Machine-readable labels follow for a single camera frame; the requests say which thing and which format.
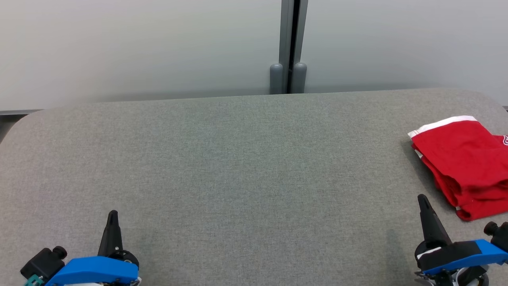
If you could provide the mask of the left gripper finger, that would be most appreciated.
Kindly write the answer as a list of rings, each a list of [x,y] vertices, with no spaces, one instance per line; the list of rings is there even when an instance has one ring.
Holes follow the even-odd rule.
[[[111,255],[113,257],[122,256],[123,250],[121,228],[119,226],[119,215],[117,211],[111,211]]]
[[[110,236],[110,230],[112,230],[112,226],[113,226],[113,211],[110,211],[108,213],[106,225],[104,227],[103,235],[100,240],[98,256],[107,257],[112,252],[111,247],[109,246],[109,244],[110,244],[109,236]]]

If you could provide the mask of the left gripper blue body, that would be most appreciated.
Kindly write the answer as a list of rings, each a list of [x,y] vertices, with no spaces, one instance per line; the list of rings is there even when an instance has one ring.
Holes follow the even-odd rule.
[[[84,286],[86,284],[107,284],[131,286],[139,283],[138,259],[124,249],[101,252],[98,256],[71,259],[65,264],[63,250],[49,250],[45,253],[56,261],[58,271],[52,271],[47,286]]]

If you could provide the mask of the right gripper blue body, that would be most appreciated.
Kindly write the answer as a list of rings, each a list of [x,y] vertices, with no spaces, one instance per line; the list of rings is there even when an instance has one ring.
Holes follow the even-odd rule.
[[[508,254],[494,244],[480,239],[455,242],[416,255],[418,268],[424,275],[456,271],[480,265],[503,264]]]

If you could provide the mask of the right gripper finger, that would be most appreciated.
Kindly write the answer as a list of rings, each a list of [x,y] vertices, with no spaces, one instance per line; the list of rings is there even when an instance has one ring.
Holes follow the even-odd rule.
[[[437,247],[434,239],[434,209],[424,194],[418,195],[418,205],[423,241],[417,246],[417,249],[434,249]]]
[[[450,245],[452,241],[448,236],[441,220],[434,211],[434,239],[437,245]]]

